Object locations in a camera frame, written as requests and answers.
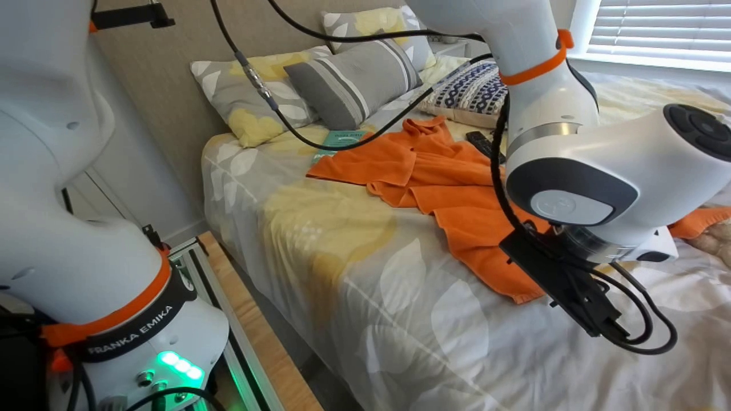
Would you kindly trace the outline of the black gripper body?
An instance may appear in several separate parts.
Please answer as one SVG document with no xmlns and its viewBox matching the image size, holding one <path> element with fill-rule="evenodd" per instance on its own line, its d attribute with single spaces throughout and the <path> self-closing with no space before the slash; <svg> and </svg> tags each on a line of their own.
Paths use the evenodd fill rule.
<svg viewBox="0 0 731 411">
<path fill-rule="evenodd" d="M 500 249 L 589 337 L 628 337 L 616 325 L 619 310 L 605 298 L 605 288 L 591 280 L 591 265 L 571 253 L 560 236 L 514 229 Z"/>
</svg>

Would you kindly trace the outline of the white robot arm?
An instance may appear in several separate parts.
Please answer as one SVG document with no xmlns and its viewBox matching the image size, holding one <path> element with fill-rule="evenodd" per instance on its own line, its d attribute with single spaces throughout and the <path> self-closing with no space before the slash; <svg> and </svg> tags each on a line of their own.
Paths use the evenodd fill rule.
<svg viewBox="0 0 731 411">
<path fill-rule="evenodd" d="M 528 307 L 387 245 L 337 291 L 326 338 L 374 411 L 729 411 L 729 292 L 714 280 L 661 301 L 671 326 L 629 343 L 596 270 L 671 251 L 671 221 L 729 181 L 713 115 L 664 106 L 605 127 L 555 57 L 541 0 L 416 0 L 435 28 L 484 34 L 509 85 L 507 196 L 552 225 L 507 229 L 498 253 L 541 286 Z M 163 253 L 127 221 L 62 210 L 112 127 L 87 69 L 90 0 L 0 0 L 0 280 L 78 346 L 134 322 L 167 292 Z"/>
</svg>

